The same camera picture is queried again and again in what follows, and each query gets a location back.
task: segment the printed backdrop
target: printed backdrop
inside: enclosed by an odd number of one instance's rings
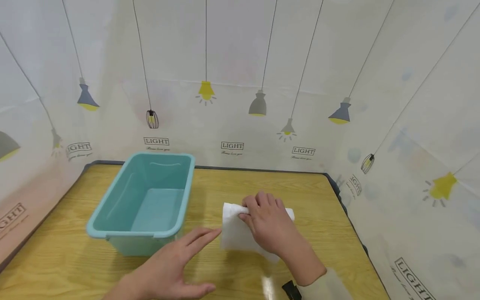
[[[3,0],[0,261],[96,160],[328,172],[392,299],[480,298],[480,0]]]

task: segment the table surface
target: table surface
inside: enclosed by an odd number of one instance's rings
[[[85,225],[120,166],[92,166],[0,274],[0,299],[95,299],[146,258],[123,257]],[[299,231],[356,300],[388,299],[328,180],[320,174],[195,169],[185,230],[222,225],[223,202],[241,203],[260,189],[295,212]],[[219,237],[187,265],[188,281],[212,282],[205,299],[288,299],[285,264],[252,252],[224,251]]]

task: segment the person's left hand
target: person's left hand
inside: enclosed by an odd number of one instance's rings
[[[221,229],[196,228],[181,239],[171,242],[150,257],[143,265],[126,275],[118,284],[123,291],[112,290],[112,299],[187,300],[200,299],[215,290],[212,283],[188,284],[183,279],[185,265],[213,241]]]

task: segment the pendant lamp illustration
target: pendant lamp illustration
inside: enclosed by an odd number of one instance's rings
[[[132,5],[133,5],[133,14],[135,15],[135,22],[137,24],[137,32],[138,32],[138,42],[140,43],[140,54],[142,57],[142,66],[144,69],[144,78],[145,78],[145,87],[147,89],[147,97],[148,97],[148,106],[149,110],[147,110],[146,113],[146,119],[147,119],[147,125],[151,129],[157,129],[159,122],[158,122],[158,116],[154,110],[152,110],[152,102],[150,101],[150,92],[148,90],[148,82],[147,82],[147,74],[145,72],[145,61],[144,61],[144,51],[142,49],[142,38],[140,37],[140,27],[138,26],[138,19],[137,19],[137,11],[135,9],[135,1],[132,0]]]
[[[200,85],[200,90],[198,90],[198,95],[195,98],[200,98],[200,104],[207,101],[213,104],[212,99],[216,99],[215,93],[212,89],[210,81],[207,80],[207,0],[205,0],[205,81],[202,81]]]
[[[60,154],[60,149],[63,148],[63,146],[60,144],[62,142],[62,138],[57,134],[57,131],[55,130],[55,126],[53,126],[52,118],[50,117],[50,114],[48,113],[48,110],[45,107],[45,104],[43,103],[43,100],[40,97],[40,94],[38,93],[38,91],[33,86],[32,82],[30,81],[30,78],[28,78],[28,76],[25,73],[25,71],[23,70],[22,66],[18,63],[17,58],[13,55],[13,52],[10,50],[10,47],[8,47],[8,44],[5,41],[5,39],[3,38],[3,35],[1,34],[1,32],[0,32],[0,38],[2,39],[3,43],[7,47],[8,51],[10,52],[10,55],[12,56],[13,60],[17,64],[18,68],[20,69],[20,71],[24,75],[25,79],[27,79],[28,83],[32,87],[33,91],[35,92],[36,96],[38,97],[38,100],[40,101],[40,104],[43,106],[43,109],[44,109],[45,113],[47,114],[48,121],[50,123],[50,126],[52,127],[51,132],[52,132],[52,137],[53,137],[53,147],[52,147],[51,156],[54,155],[55,157],[57,157]]]
[[[265,93],[264,93],[263,89],[264,89],[264,81],[265,81],[265,72],[267,70],[268,52],[270,51],[270,41],[272,40],[273,24],[274,24],[274,21],[275,21],[277,1],[278,0],[275,1],[275,8],[273,9],[272,27],[270,28],[270,37],[268,39],[267,56],[265,58],[265,67],[264,67],[264,75],[263,75],[263,78],[262,78],[262,87],[255,94],[256,97],[253,100],[252,104],[250,104],[250,109],[248,110],[248,114],[252,115],[252,116],[263,117],[263,116],[267,115],[267,103],[265,102]]]
[[[360,169],[364,174],[367,174],[368,171],[370,171],[370,168],[372,167],[374,161],[375,155],[373,154],[368,154],[367,157],[363,160]]]
[[[457,183],[457,180],[451,172],[448,172],[445,176],[434,179],[433,183],[427,180],[425,183],[428,184],[430,188],[423,190],[423,192],[428,193],[428,195],[423,197],[423,200],[426,201],[427,199],[432,198],[433,207],[436,206],[437,200],[443,207],[446,207],[444,200],[448,200],[450,198],[450,193],[455,183]]]
[[[380,34],[380,31],[382,30],[382,27],[383,25],[385,24],[385,20],[387,19],[388,17],[388,14],[390,13],[390,10],[392,9],[392,6],[393,6],[393,3],[395,2],[395,0],[392,1],[392,3],[390,4],[390,8],[388,9],[388,12],[387,14],[385,15],[385,18],[384,18],[384,21],[382,23],[382,26],[380,26],[380,29],[378,30],[378,33],[377,33],[377,36],[375,37],[375,40],[373,40],[373,43],[372,43],[372,47],[370,48],[370,51],[368,52],[367,54],[367,57],[365,58],[365,61],[363,62],[363,65],[362,67],[360,68],[360,72],[359,74],[357,75],[357,78],[355,79],[355,82],[353,83],[353,86],[352,86],[352,89],[350,90],[350,94],[348,95],[348,97],[345,97],[343,99],[342,102],[340,102],[340,108],[337,109],[333,114],[330,115],[330,117],[328,117],[328,119],[335,123],[335,124],[347,124],[347,123],[350,123],[350,115],[348,113],[348,108],[351,106],[350,104],[350,97],[352,96],[352,92],[353,92],[353,89],[355,88],[355,85],[357,84],[357,81],[360,77],[360,74],[363,70],[363,67],[365,66],[365,63],[367,62],[368,60],[368,57],[370,56],[370,53],[372,52],[372,49],[373,49],[373,46],[375,45],[375,42],[377,41],[377,38]]]
[[[62,4],[63,4],[63,10],[65,11],[65,16],[67,17],[67,23],[70,29],[70,35],[72,36],[73,47],[75,48],[75,55],[77,56],[78,69],[80,71],[80,89],[82,90],[82,92],[80,93],[80,97],[78,98],[77,104],[88,111],[96,111],[100,107],[100,105],[98,105],[93,100],[92,95],[90,95],[90,92],[88,91],[88,85],[85,83],[82,67],[80,65],[80,58],[78,56],[77,45],[75,44],[75,38],[73,37],[72,26],[70,25],[70,19],[67,14],[67,8],[65,7],[65,0],[62,0]]]
[[[19,144],[8,134],[0,131],[0,161],[12,157],[20,149]]]
[[[348,114],[350,105],[350,97],[345,97],[340,103],[340,108],[328,118],[335,124],[346,124],[350,122],[350,115]]]
[[[283,142],[285,142],[287,140],[287,138],[292,140],[292,136],[297,136],[295,134],[295,131],[293,130],[293,126],[292,126],[293,112],[295,111],[295,105],[297,104],[297,100],[298,100],[298,97],[299,97],[301,82],[303,80],[303,75],[305,74],[305,68],[307,67],[308,56],[310,55],[310,50],[312,49],[313,38],[315,37],[315,31],[317,30],[318,19],[320,18],[320,12],[322,11],[323,4],[324,4],[324,2],[322,1],[322,3],[320,4],[320,9],[318,10],[317,21],[315,22],[315,27],[313,28],[312,39],[310,40],[310,46],[308,48],[307,57],[305,58],[305,64],[303,65],[303,71],[301,73],[299,87],[297,89],[297,94],[295,96],[295,101],[293,102],[292,113],[290,115],[290,118],[287,121],[287,124],[283,127],[281,132],[277,133],[278,135],[280,135],[279,140],[281,140],[283,138]]]
[[[383,25],[385,24],[385,20],[387,19],[388,17],[388,14],[390,13],[390,10],[392,9],[392,6],[393,6],[393,3],[395,2],[395,0],[392,1],[392,4],[390,5],[390,9],[388,10],[387,12],[387,16],[385,17],[384,19],[384,23],[382,24],[382,26],[380,27],[380,30],[378,31],[378,34],[377,34],[377,37],[375,38],[375,40],[373,41],[373,45],[372,45],[372,48],[373,46],[375,45],[375,41],[377,40],[378,38],[378,35],[380,34],[380,31],[382,30],[382,27]],[[415,95],[417,94],[417,92],[422,88],[423,84],[427,81],[427,79],[430,77],[430,74],[432,73],[433,70],[436,69],[436,66],[438,64],[439,61],[442,60],[443,56],[445,55],[445,53],[448,51],[448,49],[450,48],[450,46],[453,44],[453,42],[456,40],[456,37],[460,34],[460,32],[462,32],[463,28],[465,27],[465,24],[469,21],[469,19],[472,17],[473,13],[477,10],[477,8],[480,6],[477,5],[477,7],[473,10],[473,12],[470,14],[470,16],[467,18],[467,20],[465,21],[465,23],[463,24],[463,26],[460,28],[460,30],[456,33],[456,35],[454,36],[454,38],[452,39],[452,41],[450,42],[450,44],[448,44],[448,46],[445,48],[444,52],[442,53],[442,55],[440,56],[440,58],[437,60],[437,62],[435,63],[435,65],[433,66],[433,68],[430,70],[430,72],[427,74],[427,76],[423,79],[423,81],[421,82],[421,84],[419,85],[419,87],[417,88],[417,90],[415,91],[415,93],[413,93],[412,97],[410,98],[410,100],[407,102],[407,104],[405,105],[405,107],[408,107],[408,105],[410,104],[410,102],[412,101],[412,99],[415,97]],[[368,56],[370,55],[370,52],[368,53],[367,55],[367,58],[365,59],[365,62],[363,63],[363,66],[365,66],[365,63],[368,59]],[[402,81],[406,81],[410,78],[410,75],[409,76],[402,76]],[[372,168],[372,165],[375,161],[375,155],[377,154],[377,151],[380,149],[380,147],[382,147],[382,145],[385,143],[385,140],[387,139],[387,137],[389,136],[390,132],[392,131],[392,129],[395,127],[395,124],[397,122],[397,120],[401,117],[402,113],[404,112],[404,110],[402,110],[400,112],[400,114],[397,116],[395,122],[392,124],[392,126],[390,126],[390,129],[388,130],[387,134],[385,135],[385,137],[383,138],[382,142],[380,143],[380,145],[377,147],[377,150],[375,150],[375,152],[373,152],[373,154],[369,154],[365,160],[363,161],[362,163],[362,166],[361,166],[361,170],[363,171],[364,174],[367,174],[367,172]]]

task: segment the finger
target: finger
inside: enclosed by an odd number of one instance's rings
[[[250,213],[250,215],[254,216],[257,214],[259,206],[257,200],[253,196],[245,197],[242,200],[241,205],[248,208],[248,212]]]
[[[267,200],[269,205],[276,206],[275,197],[272,194],[267,194]]]
[[[179,290],[180,299],[201,299],[215,290],[212,283],[203,283],[200,285],[184,285]]]
[[[190,245],[188,245],[187,254],[189,260],[192,259],[192,257],[194,257],[198,252],[200,252],[200,250],[202,250],[211,241],[213,241],[220,234],[220,232],[222,232],[221,228],[214,229],[209,233],[197,238]]]
[[[184,246],[190,245],[193,241],[195,241],[197,238],[211,232],[212,229],[210,228],[204,228],[204,227],[197,227],[184,235],[181,239],[179,239],[179,242],[183,244]]]
[[[257,193],[257,195],[255,196],[255,199],[257,200],[257,203],[258,203],[259,207],[262,207],[262,206],[268,204],[267,195],[263,191],[259,191]]]
[[[245,224],[247,224],[248,228],[252,233],[255,232],[255,227],[253,227],[252,216],[248,214],[239,214],[240,220],[242,220]]]
[[[276,202],[276,205],[277,205],[278,207],[285,209],[285,205],[283,205],[282,199],[280,199],[280,198],[275,199],[275,202]]]

